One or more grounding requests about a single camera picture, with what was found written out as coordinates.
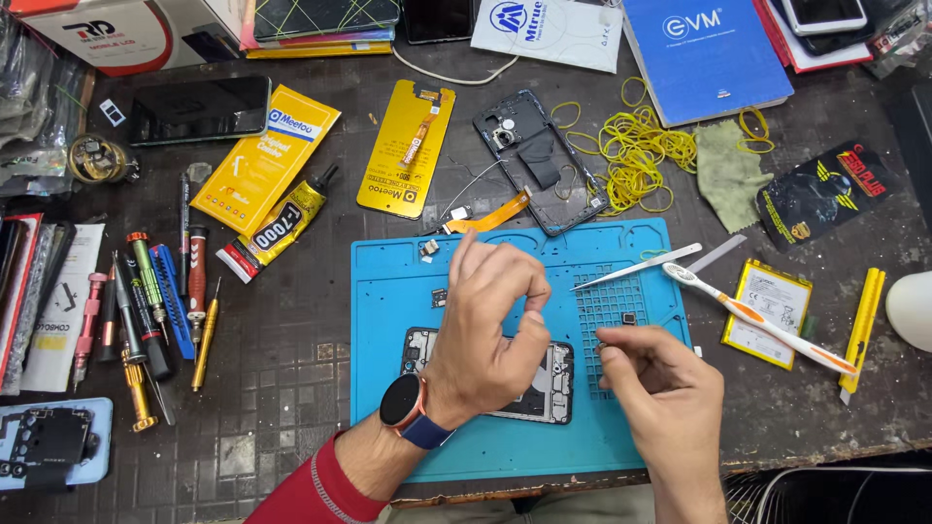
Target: flex cable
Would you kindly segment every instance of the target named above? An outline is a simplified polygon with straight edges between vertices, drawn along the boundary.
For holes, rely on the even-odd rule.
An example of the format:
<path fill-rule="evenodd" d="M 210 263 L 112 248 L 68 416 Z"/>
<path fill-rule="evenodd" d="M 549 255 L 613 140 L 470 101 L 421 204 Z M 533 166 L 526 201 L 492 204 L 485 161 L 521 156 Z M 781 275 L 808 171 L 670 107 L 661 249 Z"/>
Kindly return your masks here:
<path fill-rule="evenodd" d="M 530 189 L 525 186 L 524 190 L 518 193 L 513 199 L 508 200 L 499 209 L 487 214 L 479 220 L 450 220 L 444 224 L 444 232 L 447 235 L 452 233 L 465 233 L 469 228 L 474 228 L 476 231 L 491 231 L 528 207 L 528 204 L 530 204 L 530 197 Z"/>

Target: blue notebook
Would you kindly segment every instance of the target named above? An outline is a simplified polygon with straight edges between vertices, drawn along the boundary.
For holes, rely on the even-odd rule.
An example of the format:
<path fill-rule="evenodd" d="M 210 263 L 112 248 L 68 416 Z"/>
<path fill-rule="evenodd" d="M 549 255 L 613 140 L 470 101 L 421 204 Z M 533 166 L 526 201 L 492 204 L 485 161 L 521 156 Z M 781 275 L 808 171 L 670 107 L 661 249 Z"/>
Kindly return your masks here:
<path fill-rule="evenodd" d="M 751 0 L 625 0 L 625 33 L 665 127 L 793 94 Z"/>

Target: green cleaning cloth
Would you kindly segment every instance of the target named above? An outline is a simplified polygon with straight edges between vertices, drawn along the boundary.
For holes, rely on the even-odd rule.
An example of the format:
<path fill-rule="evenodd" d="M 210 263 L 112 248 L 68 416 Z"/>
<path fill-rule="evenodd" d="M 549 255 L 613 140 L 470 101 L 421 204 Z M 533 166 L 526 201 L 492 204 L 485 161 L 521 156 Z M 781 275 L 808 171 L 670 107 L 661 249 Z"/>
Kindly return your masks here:
<path fill-rule="evenodd" d="M 735 233 L 761 220 L 754 205 L 758 190 L 774 178 L 761 173 L 761 156 L 738 150 L 745 138 L 733 120 L 696 129 L 696 179 L 728 232 Z"/>

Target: blue watch strap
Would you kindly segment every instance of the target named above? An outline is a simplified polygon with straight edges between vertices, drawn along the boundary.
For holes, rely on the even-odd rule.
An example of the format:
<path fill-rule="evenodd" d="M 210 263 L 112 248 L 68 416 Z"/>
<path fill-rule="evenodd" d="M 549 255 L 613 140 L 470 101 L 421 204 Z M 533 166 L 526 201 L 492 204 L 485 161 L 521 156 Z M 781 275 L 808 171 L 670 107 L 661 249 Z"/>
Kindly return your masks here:
<path fill-rule="evenodd" d="M 402 437 L 410 440 L 418 448 L 435 449 L 441 447 L 456 431 L 447 431 L 434 424 L 431 419 L 427 418 L 427 415 L 418 415 L 413 422 L 404 428 Z"/>

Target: toothbrush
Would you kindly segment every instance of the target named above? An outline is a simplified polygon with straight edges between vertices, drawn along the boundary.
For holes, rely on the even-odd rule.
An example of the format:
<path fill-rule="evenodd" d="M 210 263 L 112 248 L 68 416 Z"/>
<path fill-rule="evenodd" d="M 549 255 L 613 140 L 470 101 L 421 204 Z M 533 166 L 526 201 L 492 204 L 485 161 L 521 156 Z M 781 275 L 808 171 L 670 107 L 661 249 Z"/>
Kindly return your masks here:
<path fill-rule="evenodd" d="M 802 338 L 791 335 L 790 333 L 780 329 L 776 325 L 768 322 L 767 319 L 763 318 L 760 313 L 754 311 L 754 308 L 751 308 L 748 304 L 739 302 L 734 298 L 725 295 L 711 285 L 702 282 L 699 280 L 699 277 L 692 273 L 692 271 L 682 268 L 672 262 L 666 262 L 664 264 L 664 273 L 679 283 L 691 285 L 692 287 L 697 287 L 706 293 L 709 293 L 718 302 L 721 302 L 721 305 L 724 306 L 725 309 L 734 313 L 735 316 L 741 320 L 747 322 L 748 324 L 756 325 L 767 333 L 770 333 L 774 337 L 778 338 L 781 342 L 788 345 L 790 348 L 806 355 L 807 357 L 815 360 L 828 369 L 832 369 L 852 377 L 857 376 L 857 368 L 845 362 L 843 358 L 838 357 L 831 352 L 827 352 L 826 350 L 823 350 L 814 344 L 810 344 Z"/>

